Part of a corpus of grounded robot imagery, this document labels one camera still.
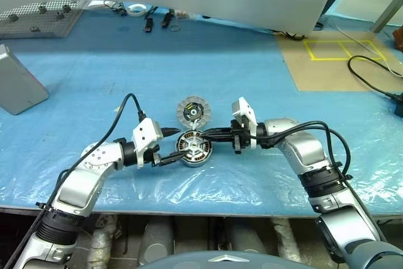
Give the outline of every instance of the blue tablecloth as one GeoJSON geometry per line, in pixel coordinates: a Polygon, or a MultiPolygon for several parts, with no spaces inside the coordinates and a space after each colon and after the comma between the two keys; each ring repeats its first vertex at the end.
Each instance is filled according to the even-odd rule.
{"type": "MultiPolygon", "coordinates": [[[[290,117],[324,120],[348,141],[351,184],[374,214],[403,212],[403,119],[374,92],[298,91],[273,35],[224,21],[182,21],[177,32],[159,26],[144,33],[142,18],[109,10],[87,11],[67,38],[1,40],[48,89],[50,98],[12,116],[0,109],[0,205],[34,208],[49,196],[59,171],[109,128],[122,98],[137,95],[147,116],[162,127],[184,128],[177,104],[205,98],[212,119],[226,127],[231,103],[244,96],[258,121],[290,117]]],[[[345,29],[369,23],[338,19],[345,29]]],[[[392,28],[379,37],[392,47],[392,28]]],[[[131,138],[137,124],[127,106],[110,141],[131,138]]],[[[325,143],[324,135],[317,132],[325,143]]],[[[178,136],[161,141],[174,150],[178,136]]],[[[336,159],[344,150],[334,140],[336,159]]],[[[217,215],[315,215],[304,189],[276,149],[245,150],[214,144],[207,164],[189,168],[134,167],[113,173],[95,210],[217,215]]]]}

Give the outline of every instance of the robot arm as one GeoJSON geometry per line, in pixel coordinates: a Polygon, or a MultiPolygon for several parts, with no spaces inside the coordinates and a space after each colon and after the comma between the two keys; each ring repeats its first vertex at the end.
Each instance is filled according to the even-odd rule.
{"type": "Polygon", "coordinates": [[[352,269],[402,266],[403,251],[380,241],[378,229],[367,216],[358,196],[335,167],[337,163],[327,158],[316,137],[298,131],[280,139],[270,139],[298,123],[291,119],[257,123],[253,109],[244,98],[232,104],[232,111],[235,120],[231,121],[231,127],[210,129],[201,136],[215,142],[231,142],[238,154],[249,146],[279,148],[308,193],[313,210],[321,214],[316,224],[334,261],[346,262],[352,269]]]}
{"type": "MultiPolygon", "coordinates": [[[[118,139],[114,143],[103,143],[83,159],[60,186],[51,207],[45,207],[46,212],[14,269],[64,268],[105,179],[123,166],[137,164],[141,168],[145,163],[161,166],[179,160],[187,151],[174,152],[168,157],[157,153],[157,141],[177,132],[179,129],[161,129],[157,122],[144,118],[133,130],[133,142],[118,139]]],[[[87,146],[81,156],[95,145],[87,146]]]]}

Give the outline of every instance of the tape roll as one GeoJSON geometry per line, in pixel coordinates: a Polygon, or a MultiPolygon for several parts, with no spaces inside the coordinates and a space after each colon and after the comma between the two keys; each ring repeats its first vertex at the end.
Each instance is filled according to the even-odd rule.
{"type": "Polygon", "coordinates": [[[128,6],[126,11],[129,16],[140,17],[145,14],[147,8],[145,7],[144,4],[136,3],[132,4],[131,6],[128,6]]]}

